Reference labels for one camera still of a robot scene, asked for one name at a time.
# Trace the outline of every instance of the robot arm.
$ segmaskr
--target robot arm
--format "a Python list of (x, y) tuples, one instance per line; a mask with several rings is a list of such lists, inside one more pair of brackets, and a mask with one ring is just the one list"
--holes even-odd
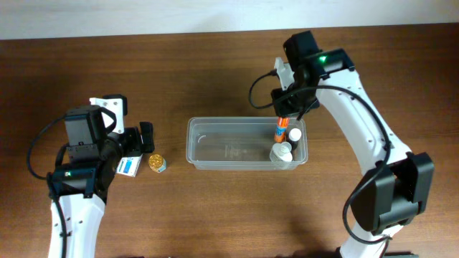
[[(368, 184), (351, 202), (357, 221), (352, 229), (355, 236), (349, 237), (336, 255), (382, 257), (386, 242), (362, 244), (361, 241), (393, 237), (425, 210), (433, 162), (426, 153), (414, 155), (384, 122), (345, 51), (322, 52), (310, 32), (293, 35), (285, 42), (284, 50), (289, 63), (276, 59), (281, 88), (271, 92), (276, 115), (300, 119), (310, 109), (324, 105), (356, 154), (364, 176), (359, 186)], [(360, 97), (368, 107), (350, 93)], [(379, 118), (389, 144), (369, 109)], [(388, 146), (389, 160), (378, 172), (377, 166), (384, 160)]]
[[(90, 101), (93, 105), (68, 110), (61, 118), (65, 120), (69, 143), (57, 154), (54, 173), (46, 177), (53, 199), (49, 258), (94, 257), (108, 187), (118, 164), (122, 158), (134, 159), (154, 151), (151, 123), (140, 123), (142, 134), (137, 127), (124, 128), (126, 97), (108, 95)], [(70, 162), (62, 164), (65, 151)], [(29, 169), (32, 175), (44, 179)]]

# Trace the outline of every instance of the small box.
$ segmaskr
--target small box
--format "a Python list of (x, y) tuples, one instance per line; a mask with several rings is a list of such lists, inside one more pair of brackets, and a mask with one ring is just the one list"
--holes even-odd
[(141, 164), (142, 156), (143, 155), (140, 155), (139, 157), (122, 158), (116, 168), (116, 173), (124, 176), (136, 177), (138, 166)]

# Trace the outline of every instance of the glue stick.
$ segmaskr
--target glue stick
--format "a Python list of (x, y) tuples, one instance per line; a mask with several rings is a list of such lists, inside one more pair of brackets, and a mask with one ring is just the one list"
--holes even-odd
[(275, 129), (274, 141), (282, 143), (285, 139), (285, 130), (288, 127), (288, 118), (278, 118), (278, 124)]

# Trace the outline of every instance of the small bottle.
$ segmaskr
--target small bottle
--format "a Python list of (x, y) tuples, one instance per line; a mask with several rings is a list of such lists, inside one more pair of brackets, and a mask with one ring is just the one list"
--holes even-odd
[(292, 151), (298, 147), (298, 141), (301, 138), (301, 131), (298, 128), (290, 130), (288, 133), (287, 142), (292, 145)]
[(271, 161), (285, 161), (290, 162), (292, 157), (292, 146), (289, 143), (274, 143), (270, 152)]

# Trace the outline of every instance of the plastic tray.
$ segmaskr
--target plastic tray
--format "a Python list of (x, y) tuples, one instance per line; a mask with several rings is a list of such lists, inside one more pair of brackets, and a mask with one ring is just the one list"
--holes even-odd
[(278, 118), (192, 118), (188, 122), (186, 159), (206, 170), (292, 170), (308, 160), (306, 124), (290, 119), (287, 132), (302, 132), (292, 162), (272, 162)]

